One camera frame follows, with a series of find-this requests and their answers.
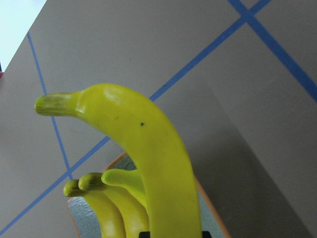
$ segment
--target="large yellow banana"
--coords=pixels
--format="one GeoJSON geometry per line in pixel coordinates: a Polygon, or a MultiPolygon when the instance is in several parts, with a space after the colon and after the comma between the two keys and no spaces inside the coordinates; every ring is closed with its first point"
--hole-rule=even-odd
{"type": "Polygon", "coordinates": [[[116,141],[140,172],[151,238],[201,238],[195,177],[185,146],[166,115],[148,98],[114,84],[40,97],[35,110],[77,117],[116,141]]]}
{"type": "Polygon", "coordinates": [[[149,230],[149,217],[145,208],[124,188],[102,183],[102,175],[102,173],[89,173],[82,176],[79,179],[79,188],[105,194],[122,215],[126,237],[138,238],[140,232],[149,230]]]}
{"type": "Polygon", "coordinates": [[[101,180],[107,185],[119,186],[128,190],[148,212],[144,186],[138,170],[110,169],[104,172],[101,180]]]}
{"type": "Polygon", "coordinates": [[[78,182],[74,179],[64,186],[65,196],[81,196],[86,200],[97,216],[102,238],[125,238],[123,219],[117,207],[99,191],[81,191],[78,182]]]}

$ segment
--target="yellow banana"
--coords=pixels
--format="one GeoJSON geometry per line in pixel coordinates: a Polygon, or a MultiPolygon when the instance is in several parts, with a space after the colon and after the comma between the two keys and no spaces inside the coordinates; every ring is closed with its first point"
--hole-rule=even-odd
{"type": "Polygon", "coordinates": [[[67,197],[83,197],[95,212],[102,234],[102,238],[125,238],[124,223],[117,207],[99,191],[81,191],[79,180],[69,181],[64,186],[67,197]]]}
{"type": "Polygon", "coordinates": [[[79,179],[84,191],[101,191],[120,211],[127,238],[138,238],[140,232],[149,230],[149,217],[145,208],[124,188],[108,186],[101,182],[102,173],[89,173],[79,179]]]}
{"type": "Polygon", "coordinates": [[[35,110],[77,117],[127,152],[144,185],[151,238],[201,238],[188,153],[172,123],[151,100],[123,86],[99,84],[75,93],[44,95],[35,110]]]}
{"type": "Polygon", "coordinates": [[[103,183],[110,186],[119,186],[128,190],[148,212],[146,195],[142,179],[138,170],[110,169],[101,177],[103,183]]]}

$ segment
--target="white surface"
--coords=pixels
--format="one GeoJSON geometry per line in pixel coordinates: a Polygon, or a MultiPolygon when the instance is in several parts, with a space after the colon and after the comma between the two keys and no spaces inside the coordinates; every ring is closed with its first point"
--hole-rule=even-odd
{"type": "MultiPolygon", "coordinates": [[[[272,1],[256,15],[312,80],[316,9],[272,1]]],[[[221,0],[50,0],[30,36],[48,92],[112,82],[151,96],[239,17],[221,0]]],[[[42,94],[25,38],[0,80],[0,229],[14,221],[5,238],[76,237],[62,195],[67,176],[17,217],[66,172],[51,119],[33,112],[42,94]]],[[[156,103],[234,237],[309,237],[305,226],[317,236],[316,102],[247,24],[156,103]]],[[[76,119],[56,123],[70,167],[104,137],[76,119]]],[[[110,141],[72,176],[120,153],[110,141]]]]}
{"type": "Polygon", "coordinates": [[[0,63],[4,72],[46,0],[0,0],[0,63]]]}

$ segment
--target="toy banana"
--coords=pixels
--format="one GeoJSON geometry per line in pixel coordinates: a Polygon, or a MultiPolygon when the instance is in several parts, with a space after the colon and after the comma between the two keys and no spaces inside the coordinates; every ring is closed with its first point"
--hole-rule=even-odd
{"type": "Polygon", "coordinates": [[[89,173],[79,179],[78,186],[84,191],[101,191],[120,211],[127,238],[138,238],[139,233],[149,230],[149,217],[145,208],[124,188],[108,186],[101,182],[102,173],[89,173]]]}
{"type": "Polygon", "coordinates": [[[122,187],[135,197],[148,212],[146,195],[142,179],[138,170],[110,169],[101,177],[103,183],[110,186],[122,187]]]}
{"type": "Polygon", "coordinates": [[[114,84],[47,94],[35,103],[46,116],[72,116],[116,141],[144,185],[151,238],[201,238],[198,194],[185,146],[166,115],[148,98],[114,84]]]}
{"type": "Polygon", "coordinates": [[[64,186],[67,197],[81,196],[95,212],[102,238],[125,238],[124,223],[117,207],[99,191],[81,191],[79,180],[71,180],[64,186]]]}

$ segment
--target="blue line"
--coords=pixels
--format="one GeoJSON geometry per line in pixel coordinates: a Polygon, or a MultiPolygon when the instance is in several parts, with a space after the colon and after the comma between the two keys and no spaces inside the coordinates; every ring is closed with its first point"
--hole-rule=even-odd
{"type": "Polygon", "coordinates": [[[93,154],[95,154],[103,145],[110,140],[109,137],[104,137],[99,141],[88,153],[86,153],[79,161],[77,161],[69,171],[60,176],[51,186],[49,186],[40,196],[38,196],[33,202],[30,203],[19,215],[17,215],[8,225],[0,231],[0,236],[3,235],[10,227],[12,227],[18,220],[20,220],[28,211],[30,211],[36,204],[38,204],[43,198],[46,197],[54,188],[56,188],[61,182],[64,181],[71,172],[74,172],[79,166],[87,161],[93,154]]]}
{"type": "MultiPolygon", "coordinates": [[[[256,3],[250,9],[250,11],[252,12],[252,14],[256,14],[264,6],[266,6],[269,2],[270,2],[270,0],[261,0],[258,3],[256,3]]],[[[212,51],[214,51],[226,39],[228,39],[234,32],[236,32],[251,17],[253,17],[253,16],[252,15],[242,15],[231,26],[229,26],[222,34],[220,34],[213,42],[211,42],[206,48],[204,48],[196,57],[194,57],[180,71],[178,71],[172,78],[170,78],[163,86],[161,86],[152,96],[150,96],[150,99],[153,102],[156,99],[158,99],[169,88],[171,88],[176,82],[178,82],[185,74],[187,74],[198,63],[200,63],[205,57],[207,57],[212,51]]]]}
{"type": "MultiPolygon", "coordinates": [[[[256,14],[259,12],[270,0],[261,0],[256,5],[254,5],[250,12],[256,14]]],[[[247,17],[242,16],[237,21],[235,21],[228,29],[226,29],[220,36],[218,36],[211,44],[209,44],[205,49],[203,49],[195,58],[193,58],[187,65],[185,65],[178,73],[176,73],[166,84],[160,87],[151,97],[152,101],[155,101],[163,93],[165,93],[170,87],[172,87],[178,80],[180,80],[185,74],[187,74],[193,67],[195,67],[199,62],[201,62],[207,55],[209,55],[213,50],[215,50],[221,43],[228,39],[234,32],[236,32],[246,21],[247,17]]],[[[33,43],[28,33],[28,38],[30,41],[32,53],[38,67],[40,81],[42,83],[43,91],[46,93],[44,81],[42,74],[37,62],[35,55],[33,43]]],[[[46,195],[48,195],[55,187],[57,187],[70,173],[74,172],[79,168],[85,161],[87,161],[93,154],[95,154],[102,146],[104,146],[110,138],[108,136],[104,137],[100,142],[98,142],[90,151],[88,151],[80,160],[78,160],[69,171],[65,172],[61,177],[59,177],[48,189],[46,189],[39,197],[37,197],[29,206],[27,206],[17,217],[15,217],[1,232],[0,236],[6,232],[13,224],[15,224],[21,217],[23,217],[31,208],[33,208],[37,203],[39,203],[46,195]]]]}
{"type": "MultiPolygon", "coordinates": [[[[29,43],[30,43],[30,46],[31,46],[31,51],[32,51],[32,54],[33,54],[34,62],[35,62],[35,65],[36,65],[36,69],[38,71],[38,75],[39,75],[39,78],[40,78],[40,82],[41,82],[41,86],[42,86],[42,89],[43,89],[43,93],[47,94],[47,90],[46,90],[46,87],[45,87],[45,83],[44,83],[42,72],[41,72],[41,68],[40,68],[40,64],[39,64],[39,61],[38,61],[38,58],[37,58],[37,55],[36,55],[36,52],[35,52],[35,48],[34,48],[34,45],[33,45],[32,37],[31,37],[29,32],[27,33],[27,36],[28,36],[29,43]]],[[[61,137],[60,137],[60,134],[59,134],[59,131],[58,131],[58,127],[57,127],[55,118],[51,117],[51,120],[52,120],[52,123],[53,123],[54,131],[55,131],[55,134],[56,134],[56,137],[57,137],[57,140],[58,140],[59,148],[60,148],[61,154],[63,156],[66,169],[67,169],[67,171],[69,171],[69,162],[68,162],[68,159],[67,159],[67,155],[66,155],[66,152],[65,152],[65,148],[64,148],[63,142],[61,140],[61,137]]],[[[69,173],[69,179],[73,179],[73,175],[71,173],[69,173]]]]}
{"type": "Polygon", "coordinates": [[[239,0],[228,0],[231,5],[242,15],[248,16],[248,24],[275,54],[282,64],[290,71],[295,79],[302,85],[307,93],[317,102],[317,85],[304,72],[304,70],[292,59],[283,47],[273,38],[265,27],[247,10],[239,0]]]}

